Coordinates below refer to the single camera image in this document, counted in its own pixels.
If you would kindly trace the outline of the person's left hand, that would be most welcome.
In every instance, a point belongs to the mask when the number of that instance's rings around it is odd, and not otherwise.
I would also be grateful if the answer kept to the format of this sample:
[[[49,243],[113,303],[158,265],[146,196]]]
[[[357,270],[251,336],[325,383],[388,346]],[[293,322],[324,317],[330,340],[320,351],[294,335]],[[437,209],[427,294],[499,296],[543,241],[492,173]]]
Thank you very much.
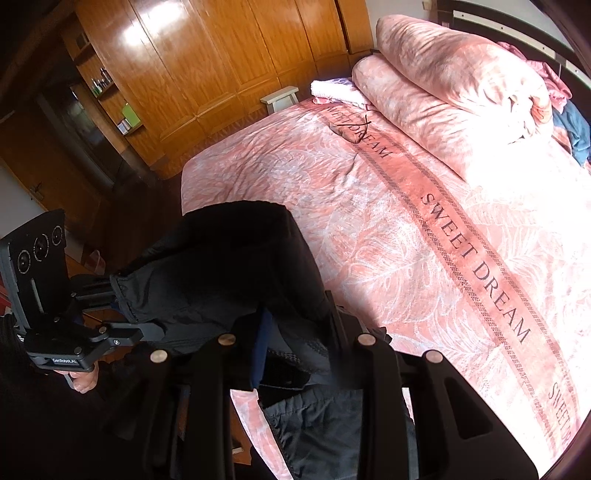
[[[99,365],[95,362],[91,371],[70,372],[68,377],[71,379],[72,388],[78,393],[85,394],[94,389],[98,383]]]

